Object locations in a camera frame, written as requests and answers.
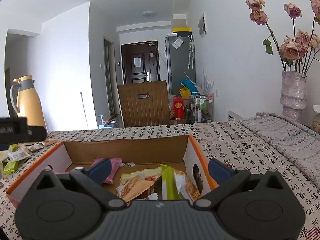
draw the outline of refrigerator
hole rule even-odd
[[[190,79],[196,82],[196,68],[195,64],[193,64],[192,69],[192,62],[190,62],[190,68],[188,69],[190,37],[180,37],[183,39],[183,43],[177,49],[171,44],[176,38],[177,37],[166,37],[165,45],[167,52],[169,93],[180,96],[179,90],[182,86],[178,82],[187,78],[185,73]]]

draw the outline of smoke detector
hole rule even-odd
[[[155,16],[157,13],[155,11],[145,11],[142,13],[143,16],[145,17],[153,17]]]

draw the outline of thermos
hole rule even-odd
[[[40,98],[33,86],[34,80],[32,76],[28,75],[14,79],[13,82],[18,82],[18,84],[14,84],[10,88],[10,99],[18,117],[26,117],[27,124],[30,126],[43,126],[46,129]],[[12,93],[14,88],[19,88],[17,105],[14,104],[13,100]]]

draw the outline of patterned cloth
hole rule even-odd
[[[270,143],[320,187],[320,135],[284,115],[257,113],[239,121]]]
[[[277,169],[287,181],[306,212],[306,223],[299,239],[320,239],[320,190],[306,175],[281,155],[276,149],[249,129],[237,122],[182,124],[166,126],[132,127],[88,131],[51,132],[50,138],[59,141],[101,141],[113,139],[147,139],[192,134],[208,159],[217,158],[229,167],[244,167],[252,173],[264,174]],[[0,226],[9,239],[21,239],[14,223],[14,207],[6,197],[5,190],[30,165],[50,147],[31,155],[12,175],[0,182]]]

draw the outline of blue gripper pad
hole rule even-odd
[[[213,178],[219,185],[236,174],[236,171],[216,159],[209,161],[208,171],[211,178]]]
[[[97,162],[95,165],[87,168],[84,171],[84,174],[94,182],[101,185],[111,174],[111,169],[111,161],[109,160],[109,158],[104,158],[101,161]]]

